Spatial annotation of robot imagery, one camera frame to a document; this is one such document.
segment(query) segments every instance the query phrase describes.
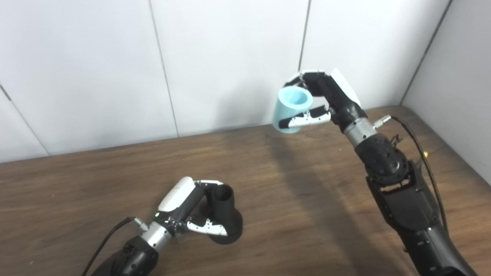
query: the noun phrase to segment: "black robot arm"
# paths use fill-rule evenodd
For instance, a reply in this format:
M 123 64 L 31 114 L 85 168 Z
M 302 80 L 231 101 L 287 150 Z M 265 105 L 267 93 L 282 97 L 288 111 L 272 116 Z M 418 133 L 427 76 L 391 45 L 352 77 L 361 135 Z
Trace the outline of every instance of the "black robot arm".
M 299 85 L 325 97 L 331 120 L 355 148 L 368 176 L 366 181 L 385 221 L 399 234 L 422 276 L 477 276 L 452 243 L 440 219 L 440 207 L 420 170 L 393 145 L 359 104 L 322 71 L 299 74 L 287 85 Z M 288 126 L 289 118 L 281 126 Z
M 205 216 L 190 216 L 203 197 L 207 198 L 210 212 Z M 242 215 L 235 208 L 230 186 L 218 180 L 193 181 L 184 177 L 162 200 L 150 225 L 138 218 L 120 222 L 99 246 L 82 276 L 87 274 L 111 234 L 129 221 L 135 221 L 142 234 L 128 240 L 121 250 L 99 265 L 92 276 L 147 276 L 156 267 L 159 252 L 175 236 L 190 230 L 208 234 L 214 242 L 226 245 L 237 241 L 243 229 Z

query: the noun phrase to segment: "table surface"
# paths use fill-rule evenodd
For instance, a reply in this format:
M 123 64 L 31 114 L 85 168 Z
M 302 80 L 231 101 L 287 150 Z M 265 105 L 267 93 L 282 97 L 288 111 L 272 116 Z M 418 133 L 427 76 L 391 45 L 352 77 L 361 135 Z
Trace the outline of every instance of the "table surface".
M 429 152 L 455 245 L 479 275 L 491 275 L 491 187 L 410 110 L 368 111 L 371 120 L 388 113 L 408 121 Z M 398 147 L 418 158 L 396 122 L 380 132 L 400 133 Z M 266 125 L 1 164 L 1 274 L 81 274 L 116 223 L 150 221 L 187 175 L 234 188 L 243 235 L 228 246 L 193 232 L 174 239 L 153 276 L 417 275 L 333 124 L 294 135 Z M 118 231 L 94 266 L 136 234 L 133 225 Z

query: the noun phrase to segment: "cable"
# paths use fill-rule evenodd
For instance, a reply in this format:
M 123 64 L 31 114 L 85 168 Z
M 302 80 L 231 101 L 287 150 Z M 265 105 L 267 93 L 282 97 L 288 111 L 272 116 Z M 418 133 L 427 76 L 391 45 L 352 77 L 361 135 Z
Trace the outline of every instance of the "cable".
M 440 191 L 438 190 L 438 186 L 436 185 L 436 180 L 435 176 L 433 176 L 433 172 L 431 171 L 430 168 L 430 163 L 428 162 L 428 159 L 426 159 L 425 153 L 423 151 L 423 147 L 421 147 L 421 144 L 418 141 L 418 138 L 416 138 L 416 134 L 414 134 L 414 131 L 412 131 L 411 127 L 409 126 L 408 123 L 402 121 L 401 119 L 392 116 L 392 119 L 395 121 L 399 122 L 402 127 L 407 131 L 411 139 L 414 141 L 416 144 L 416 147 L 418 148 L 419 155 L 421 155 L 421 160 L 423 160 L 423 163 L 425 164 L 426 170 L 428 171 L 428 175 L 430 176 L 431 184 L 433 186 L 433 190 L 435 191 L 435 196 L 436 196 L 436 201 L 438 202 L 438 205 L 440 206 L 440 215 L 441 215 L 441 221 L 443 223 L 443 228 L 448 233 L 448 225 L 447 225 L 447 216 L 445 214 L 445 209 L 443 208 L 443 203 L 441 202 L 441 196 L 440 196 Z
M 89 271 L 89 268 L 90 266 L 92 265 L 92 263 L 94 262 L 95 258 L 97 257 L 97 255 L 99 255 L 99 253 L 101 252 L 102 248 L 104 247 L 104 245 L 106 245 L 106 242 L 108 242 L 109 238 L 119 229 L 121 228 L 122 226 L 124 226 L 125 224 L 131 222 L 132 220 L 134 220 L 135 217 L 128 217 L 128 218 L 125 218 L 124 220 L 122 220 L 120 223 L 116 224 L 116 226 L 109 232 L 109 234 L 102 240 L 102 243 L 101 245 L 99 245 L 99 247 L 97 248 L 97 250 L 95 251 L 94 255 L 92 256 L 92 258 L 90 259 L 89 263 L 87 264 L 87 266 L 85 267 L 85 269 L 83 270 L 82 272 L 82 276 L 85 276 L 87 275 L 87 272 Z

